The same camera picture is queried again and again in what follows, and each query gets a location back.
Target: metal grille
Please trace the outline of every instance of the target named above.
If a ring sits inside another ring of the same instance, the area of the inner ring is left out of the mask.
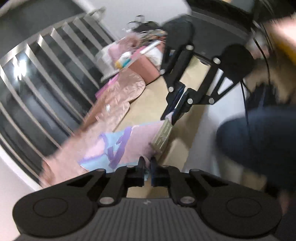
[[[103,11],[49,26],[0,59],[0,144],[34,180],[102,87],[95,55],[114,41],[98,21]]]

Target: person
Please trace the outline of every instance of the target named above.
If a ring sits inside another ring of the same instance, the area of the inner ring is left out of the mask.
[[[265,175],[267,192],[280,196],[286,211],[287,194],[296,189],[295,106],[263,107],[250,111],[248,118],[229,120],[218,128],[216,143],[231,160]]]

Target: white wall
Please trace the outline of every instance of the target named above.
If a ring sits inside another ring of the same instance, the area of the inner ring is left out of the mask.
[[[0,159],[0,240],[12,241],[19,232],[12,218],[15,203],[23,196],[33,192],[19,176]]]
[[[120,38],[126,24],[137,15],[144,15],[146,21],[163,23],[179,14],[189,13],[185,0],[74,0],[85,11],[106,7],[103,23],[113,35]]]

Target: silver screw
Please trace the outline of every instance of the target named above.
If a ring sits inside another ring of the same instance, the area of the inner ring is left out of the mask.
[[[187,45],[187,46],[186,46],[186,49],[187,49],[187,50],[193,50],[194,47],[193,47],[192,45]]]
[[[221,60],[218,59],[218,58],[214,58],[213,61],[214,61],[214,63],[216,63],[216,64],[220,64],[220,63],[221,63]]]
[[[185,196],[185,197],[182,197],[180,199],[180,201],[183,204],[191,204],[191,203],[194,203],[195,199],[193,197],[190,197],[190,196]]]
[[[210,104],[214,104],[215,103],[215,100],[213,98],[209,98],[209,103]]]
[[[188,103],[188,104],[192,104],[192,103],[193,103],[193,99],[189,98],[189,99],[187,100],[187,103]]]
[[[104,205],[109,205],[111,203],[114,203],[114,199],[112,197],[102,197],[100,199],[100,203],[102,203]]]

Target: ribbed gray surface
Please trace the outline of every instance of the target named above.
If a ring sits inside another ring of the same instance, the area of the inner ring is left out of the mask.
[[[27,235],[16,241],[49,241]],[[235,241],[208,228],[192,208],[176,206],[171,199],[128,199],[101,208],[80,231],[54,241]],[[249,241],[277,241],[273,236]]]

